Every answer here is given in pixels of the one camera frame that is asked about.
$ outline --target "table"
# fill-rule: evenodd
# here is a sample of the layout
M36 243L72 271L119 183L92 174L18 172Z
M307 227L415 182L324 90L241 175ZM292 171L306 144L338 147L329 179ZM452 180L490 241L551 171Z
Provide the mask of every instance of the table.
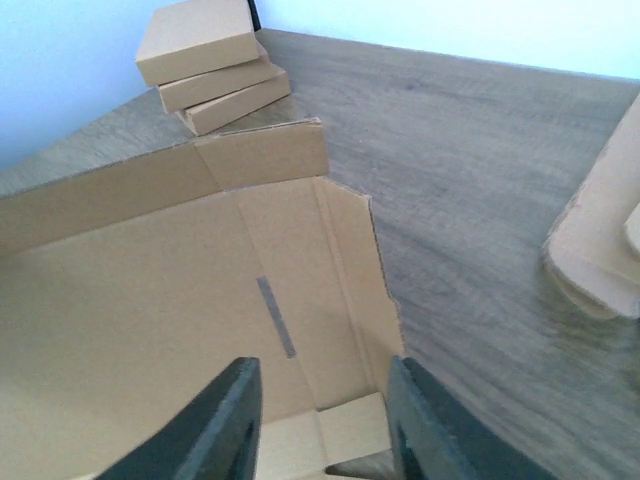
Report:
M373 197L408 353L560 478L638 478L637 322L582 315L540 247L640 84L258 36L294 94L225 129L322 119L330 177ZM189 138L149 91L1 172L0 196Z

